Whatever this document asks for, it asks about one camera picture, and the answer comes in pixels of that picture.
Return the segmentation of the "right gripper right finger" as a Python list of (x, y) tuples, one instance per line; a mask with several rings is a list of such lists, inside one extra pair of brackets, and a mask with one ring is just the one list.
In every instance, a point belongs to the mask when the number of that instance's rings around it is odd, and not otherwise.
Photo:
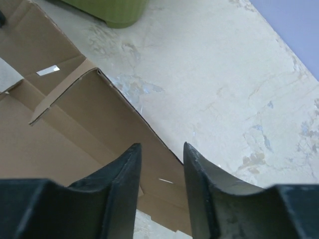
[(189, 143), (183, 167), (193, 238), (318, 238), (317, 184), (261, 188), (211, 163)]

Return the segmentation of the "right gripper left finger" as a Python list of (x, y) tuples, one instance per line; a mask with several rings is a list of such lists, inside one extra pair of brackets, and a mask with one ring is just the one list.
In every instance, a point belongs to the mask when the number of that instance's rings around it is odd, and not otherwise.
[(2, 179), (3, 239), (131, 239), (142, 146), (65, 187), (49, 179)]

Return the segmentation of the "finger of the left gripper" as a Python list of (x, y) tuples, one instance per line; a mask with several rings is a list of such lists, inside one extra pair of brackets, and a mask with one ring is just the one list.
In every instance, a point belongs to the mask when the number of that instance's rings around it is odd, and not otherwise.
[(2, 11), (0, 11), (0, 28), (2, 28), (6, 23), (6, 17), (5, 15), (2, 13)]

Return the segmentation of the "brown cardboard box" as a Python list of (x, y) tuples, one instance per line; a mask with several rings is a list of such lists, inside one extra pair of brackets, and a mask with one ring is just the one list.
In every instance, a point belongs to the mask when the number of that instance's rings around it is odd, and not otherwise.
[(38, 5), (3, 0), (0, 10), (0, 56), (22, 76), (0, 93), (0, 180), (67, 187), (139, 143), (136, 211), (191, 234), (179, 159)]

